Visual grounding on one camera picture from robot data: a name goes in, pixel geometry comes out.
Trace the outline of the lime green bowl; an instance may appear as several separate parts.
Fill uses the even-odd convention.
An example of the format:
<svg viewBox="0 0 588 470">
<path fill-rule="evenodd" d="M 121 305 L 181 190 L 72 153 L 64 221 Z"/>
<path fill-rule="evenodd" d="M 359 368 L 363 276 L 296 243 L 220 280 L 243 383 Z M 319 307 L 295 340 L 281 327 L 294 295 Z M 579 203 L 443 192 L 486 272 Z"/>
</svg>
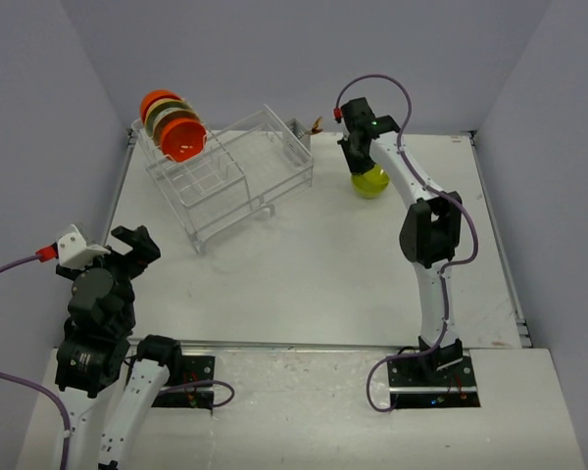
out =
<svg viewBox="0 0 588 470">
<path fill-rule="evenodd" d="M 387 183 L 367 180 L 352 180 L 352 187 L 356 194 L 364 199 L 376 199 L 386 190 Z"/>
<path fill-rule="evenodd" d="M 370 169 L 364 173 L 360 173 L 360 174 L 353 173 L 351 175 L 351 182 L 353 179 L 374 181 L 374 182 L 379 182 L 379 183 L 387 183 L 388 185 L 390 183 L 390 178 L 388 177 L 387 173 L 378 164 L 375 164 L 372 169 Z"/>
</svg>

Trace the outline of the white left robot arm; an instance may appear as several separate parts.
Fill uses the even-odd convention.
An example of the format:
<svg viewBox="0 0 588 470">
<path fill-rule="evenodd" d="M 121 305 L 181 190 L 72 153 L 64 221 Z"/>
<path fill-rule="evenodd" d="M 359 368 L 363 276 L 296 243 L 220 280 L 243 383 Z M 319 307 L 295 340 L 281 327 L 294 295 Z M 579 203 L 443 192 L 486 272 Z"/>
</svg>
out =
<svg viewBox="0 0 588 470">
<path fill-rule="evenodd" d="M 55 376 L 69 420 L 63 469 L 123 469 L 156 396 L 184 371 L 179 341 L 147 336 L 137 346 L 118 407 L 107 413 L 136 324 L 132 281 L 161 256 L 145 226 L 118 226 L 112 235 L 129 252 L 90 242 L 77 225 L 57 240 L 56 272 L 72 282 Z"/>
</svg>

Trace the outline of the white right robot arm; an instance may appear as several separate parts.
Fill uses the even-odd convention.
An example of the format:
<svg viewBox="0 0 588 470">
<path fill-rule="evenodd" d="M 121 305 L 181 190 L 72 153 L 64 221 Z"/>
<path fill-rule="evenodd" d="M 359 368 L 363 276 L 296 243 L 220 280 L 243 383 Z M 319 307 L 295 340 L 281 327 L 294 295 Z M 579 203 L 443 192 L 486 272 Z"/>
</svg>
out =
<svg viewBox="0 0 588 470">
<path fill-rule="evenodd" d="M 351 172 L 364 176 L 382 169 L 407 209 L 398 243 L 415 270 L 419 291 L 417 372 L 425 383 L 438 385 L 463 355 L 448 286 L 450 262 L 460 243 L 462 198 L 430 178 L 407 150 L 395 119 L 377 117 L 365 98 L 335 108 L 334 117 L 344 126 L 338 144 Z"/>
</svg>

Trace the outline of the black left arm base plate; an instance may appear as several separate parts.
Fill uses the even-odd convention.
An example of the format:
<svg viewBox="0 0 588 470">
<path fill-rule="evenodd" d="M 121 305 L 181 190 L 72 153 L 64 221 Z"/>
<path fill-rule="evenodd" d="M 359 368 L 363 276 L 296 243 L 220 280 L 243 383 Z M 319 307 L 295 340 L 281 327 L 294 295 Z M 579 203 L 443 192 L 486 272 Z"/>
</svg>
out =
<svg viewBox="0 0 588 470">
<path fill-rule="evenodd" d="M 184 355 L 179 369 L 173 373 L 164 386 L 179 386 L 214 378 L 216 358 L 212 355 Z M 186 388 L 156 397 L 154 408 L 209 409 L 213 408 L 215 393 L 211 387 Z"/>
</svg>

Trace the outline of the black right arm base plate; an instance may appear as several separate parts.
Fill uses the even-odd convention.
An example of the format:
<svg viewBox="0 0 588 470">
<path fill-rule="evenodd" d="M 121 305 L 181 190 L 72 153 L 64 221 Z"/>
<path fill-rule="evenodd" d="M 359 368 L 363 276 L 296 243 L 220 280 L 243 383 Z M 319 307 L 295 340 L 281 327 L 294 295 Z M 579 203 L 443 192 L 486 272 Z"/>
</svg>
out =
<svg viewBox="0 0 588 470">
<path fill-rule="evenodd" d="M 481 406 L 469 355 L 430 374 L 414 360 L 392 361 L 388 364 L 388 382 L 392 410 Z"/>
</svg>

